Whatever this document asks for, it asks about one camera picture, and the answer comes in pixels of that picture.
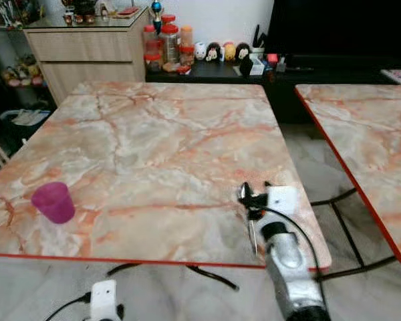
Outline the large clear jar red lid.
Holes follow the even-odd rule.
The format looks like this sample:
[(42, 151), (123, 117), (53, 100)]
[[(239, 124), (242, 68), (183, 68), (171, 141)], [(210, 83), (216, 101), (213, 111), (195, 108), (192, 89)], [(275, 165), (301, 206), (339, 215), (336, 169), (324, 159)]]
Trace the large clear jar red lid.
[(162, 25), (160, 40), (162, 42), (162, 59), (164, 72), (174, 73), (179, 68), (179, 28), (173, 24)]

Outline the yellow doll figurine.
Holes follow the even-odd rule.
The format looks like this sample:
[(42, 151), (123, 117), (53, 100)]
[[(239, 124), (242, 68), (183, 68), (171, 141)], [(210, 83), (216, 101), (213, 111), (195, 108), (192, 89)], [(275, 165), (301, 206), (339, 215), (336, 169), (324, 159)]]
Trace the yellow doll figurine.
[(223, 58), (225, 61), (234, 61), (235, 52), (237, 51), (237, 46), (235, 46), (234, 43), (232, 43), (231, 41), (225, 43), (225, 45), (223, 46), (223, 51)]

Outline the medium clear jar red lid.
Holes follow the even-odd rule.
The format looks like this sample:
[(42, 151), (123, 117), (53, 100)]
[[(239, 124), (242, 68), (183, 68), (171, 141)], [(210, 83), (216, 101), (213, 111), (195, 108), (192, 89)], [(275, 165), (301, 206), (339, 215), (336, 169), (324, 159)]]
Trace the medium clear jar red lid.
[(154, 25), (145, 25), (142, 36), (144, 41), (144, 54), (160, 54), (160, 37), (158, 37)]

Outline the white pen holder with pens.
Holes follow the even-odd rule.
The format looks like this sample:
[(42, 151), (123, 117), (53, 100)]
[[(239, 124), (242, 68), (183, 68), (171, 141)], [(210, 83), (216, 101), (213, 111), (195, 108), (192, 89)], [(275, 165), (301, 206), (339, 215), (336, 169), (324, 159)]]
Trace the white pen holder with pens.
[(256, 25), (253, 31), (252, 37), (252, 53), (257, 55), (262, 55), (265, 51), (265, 40), (267, 39), (267, 34), (261, 33), (261, 26)]

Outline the blue ball ornament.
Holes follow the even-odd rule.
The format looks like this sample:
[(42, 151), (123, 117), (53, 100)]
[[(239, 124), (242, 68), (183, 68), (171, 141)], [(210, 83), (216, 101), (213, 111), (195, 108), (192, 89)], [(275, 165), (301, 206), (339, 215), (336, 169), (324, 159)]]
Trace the blue ball ornament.
[(152, 12), (152, 24), (154, 25), (154, 30), (156, 31), (157, 34), (160, 34), (162, 31), (162, 3), (160, 0), (153, 0), (150, 5), (150, 9)]

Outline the light wooden drawer cabinet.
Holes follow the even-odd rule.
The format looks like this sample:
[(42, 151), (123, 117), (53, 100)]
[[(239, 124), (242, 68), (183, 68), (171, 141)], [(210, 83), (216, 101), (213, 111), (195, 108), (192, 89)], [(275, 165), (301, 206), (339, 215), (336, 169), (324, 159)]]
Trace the light wooden drawer cabinet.
[(53, 16), (24, 28), (55, 104), (82, 82), (144, 82), (142, 33), (149, 15), (140, 9), (127, 19), (97, 18), (82, 25)]

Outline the flat red tray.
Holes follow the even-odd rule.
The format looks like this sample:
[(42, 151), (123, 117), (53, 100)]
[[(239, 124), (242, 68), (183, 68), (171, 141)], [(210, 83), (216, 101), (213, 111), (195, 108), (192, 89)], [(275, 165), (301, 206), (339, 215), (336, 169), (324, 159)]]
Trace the flat red tray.
[(131, 18), (136, 12), (139, 12), (140, 9), (138, 7), (128, 7), (124, 8), (117, 13), (115, 13), (115, 18), (118, 19), (128, 19)]

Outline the black haired doll figurine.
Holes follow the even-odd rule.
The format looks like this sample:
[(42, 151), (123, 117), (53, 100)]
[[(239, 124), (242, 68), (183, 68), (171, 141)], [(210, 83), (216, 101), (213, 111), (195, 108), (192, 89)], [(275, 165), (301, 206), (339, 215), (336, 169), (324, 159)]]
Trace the black haired doll figurine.
[(219, 61), (222, 56), (222, 49), (218, 43), (212, 42), (207, 46), (207, 54), (205, 55), (206, 61)]

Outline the dark figurine group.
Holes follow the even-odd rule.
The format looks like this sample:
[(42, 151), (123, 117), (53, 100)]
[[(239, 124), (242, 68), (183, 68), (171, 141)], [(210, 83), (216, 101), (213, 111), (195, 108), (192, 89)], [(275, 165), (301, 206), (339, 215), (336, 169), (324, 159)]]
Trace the dark figurine group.
[(91, 5), (70, 5), (64, 9), (63, 21), (67, 25), (90, 25), (96, 22), (96, 10)]

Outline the orange filled clear jar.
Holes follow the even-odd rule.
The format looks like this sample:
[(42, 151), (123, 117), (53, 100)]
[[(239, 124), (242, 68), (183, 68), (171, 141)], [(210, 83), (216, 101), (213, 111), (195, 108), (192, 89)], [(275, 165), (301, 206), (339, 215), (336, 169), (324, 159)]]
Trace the orange filled clear jar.
[(180, 27), (180, 37), (179, 37), (179, 47), (194, 47), (194, 41), (192, 37), (194, 36), (194, 30), (191, 25), (182, 25)]

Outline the dark doll figurine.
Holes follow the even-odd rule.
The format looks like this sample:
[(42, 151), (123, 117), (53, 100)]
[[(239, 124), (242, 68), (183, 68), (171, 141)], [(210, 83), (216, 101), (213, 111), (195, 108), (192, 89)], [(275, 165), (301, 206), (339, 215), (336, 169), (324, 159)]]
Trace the dark doll figurine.
[(241, 62), (251, 53), (251, 46), (247, 43), (240, 43), (235, 47), (235, 61)]

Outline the colourful toy pile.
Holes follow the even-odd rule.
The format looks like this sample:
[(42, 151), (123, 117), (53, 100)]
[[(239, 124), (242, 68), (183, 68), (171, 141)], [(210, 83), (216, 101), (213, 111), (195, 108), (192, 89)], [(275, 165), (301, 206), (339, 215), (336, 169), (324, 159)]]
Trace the colourful toy pile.
[(20, 58), (15, 66), (7, 66), (0, 74), (10, 88), (42, 88), (45, 80), (35, 56)]

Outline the dark basket with papers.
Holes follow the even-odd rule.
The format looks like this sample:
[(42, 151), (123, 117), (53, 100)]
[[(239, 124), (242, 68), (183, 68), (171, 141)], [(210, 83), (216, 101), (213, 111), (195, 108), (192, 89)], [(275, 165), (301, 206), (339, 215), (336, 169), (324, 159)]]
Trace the dark basket with papers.
[(30, 109), (16, 109), (4, 111), (0, 114), (0, 120), (8, 130), (36, 131), (42, 122), (51, 116), (50, 110), (30, 110)]

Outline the small white printed box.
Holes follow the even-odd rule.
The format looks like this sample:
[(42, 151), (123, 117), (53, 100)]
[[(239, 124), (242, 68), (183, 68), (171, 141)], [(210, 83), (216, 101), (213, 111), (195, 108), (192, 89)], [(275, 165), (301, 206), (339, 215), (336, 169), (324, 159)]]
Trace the small white printed box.
[(256, 56), (251, 56), (251, 70), (249, 71), (250, 76), (261, 76), (265, 71), (265, 64)]

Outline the small clear jar red lid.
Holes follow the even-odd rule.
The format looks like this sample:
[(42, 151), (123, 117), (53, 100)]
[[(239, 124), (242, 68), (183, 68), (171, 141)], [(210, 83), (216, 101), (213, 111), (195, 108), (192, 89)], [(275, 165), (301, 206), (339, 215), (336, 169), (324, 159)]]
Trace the small clear jar red lid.
[(144, 55), (146, 73), (155, 74), (162, 71), (162, 58), (160, 53), (146, 53)]
[(179, 52), (179, 64), (181, 64), (182, 66), (191, 66), (192, 64), (194, 64), (194, 47), (180, 46)]

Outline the purple plastic cup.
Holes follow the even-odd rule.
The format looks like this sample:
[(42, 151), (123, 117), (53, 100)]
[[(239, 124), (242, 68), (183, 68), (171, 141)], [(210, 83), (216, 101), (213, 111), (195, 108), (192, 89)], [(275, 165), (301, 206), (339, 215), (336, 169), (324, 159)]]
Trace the purple plastic cup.
[(51, 181), (38, 187), (31, 202), (52, 223), (67, 223), (75, 216), (69, 187), (62, 181)]

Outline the black flat television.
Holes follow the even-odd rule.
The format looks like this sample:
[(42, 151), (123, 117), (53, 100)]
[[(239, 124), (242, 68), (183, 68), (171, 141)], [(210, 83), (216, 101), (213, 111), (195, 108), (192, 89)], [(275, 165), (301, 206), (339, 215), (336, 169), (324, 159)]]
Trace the black flat television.
[(265, 49), (401, 58), (401, 0), (274, 0)]

